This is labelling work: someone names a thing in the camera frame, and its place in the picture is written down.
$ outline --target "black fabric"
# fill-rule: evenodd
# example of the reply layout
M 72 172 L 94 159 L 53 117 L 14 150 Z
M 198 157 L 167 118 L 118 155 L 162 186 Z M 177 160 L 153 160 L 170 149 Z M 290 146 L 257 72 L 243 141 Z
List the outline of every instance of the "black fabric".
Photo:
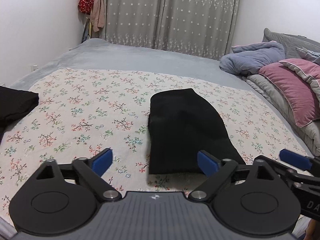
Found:
M 169 90 L 150 100 L 150 174 L 201 173 L 197 153 L 245 164 L 229 140 L 222 118 L 193 89 Z
M 39 104 L 39 96 L 37 93 L 0 86 L 0 102 L 1 143 L 5 128 L 29 114 Z

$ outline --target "gray curtain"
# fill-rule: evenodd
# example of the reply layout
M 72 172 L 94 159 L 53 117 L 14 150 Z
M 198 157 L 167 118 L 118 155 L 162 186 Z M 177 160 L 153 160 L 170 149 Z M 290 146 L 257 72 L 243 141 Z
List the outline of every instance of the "gray curtain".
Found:
M 230 50 L 239 0 L 105 0 L 93 37 L 219 60 Z

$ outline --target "blue comforter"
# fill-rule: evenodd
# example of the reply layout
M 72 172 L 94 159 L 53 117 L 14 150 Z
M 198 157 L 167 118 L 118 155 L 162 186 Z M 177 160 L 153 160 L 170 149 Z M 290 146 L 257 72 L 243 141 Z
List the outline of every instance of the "blue comforter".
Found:
M 284 47 L 275 41 L 231 48 L 233 54 L 224 55 L 219 67 L 230 74 L 258 74 L 260 68 L 285 59 Z

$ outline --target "wall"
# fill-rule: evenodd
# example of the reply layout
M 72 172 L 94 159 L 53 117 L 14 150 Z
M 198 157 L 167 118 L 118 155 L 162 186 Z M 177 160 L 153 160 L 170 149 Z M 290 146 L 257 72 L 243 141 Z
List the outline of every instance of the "wall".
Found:
M 79 0 L 0 0 L 0 84 L 9 86 L 81 42 Z
M 261 42 L 264 28 L 320 42 L 320 0 L 240 0 L 232 45 Z

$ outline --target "floral sheet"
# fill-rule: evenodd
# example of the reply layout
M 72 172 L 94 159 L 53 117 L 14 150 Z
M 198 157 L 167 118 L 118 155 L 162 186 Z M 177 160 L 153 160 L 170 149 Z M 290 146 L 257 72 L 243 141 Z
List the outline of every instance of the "floral sheet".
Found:
M 39 105 L 4 135 L 0 216 L 12 223 L 11 198 L 46 159 L 70 163 L 107 147 L 113 149 L 113 164 L 102 178 L 123 195 L 128 190 L 188 194 L 204 175 L 148 175 L 150 97 L 183 88 L 193 88 L 215 107 L 248 164 L 261 154 L 277 160 L 283 148 L 305 155 L 276 114 L 251 92 L 167 74 L 61 69 L 31 87 L 39 93 Z

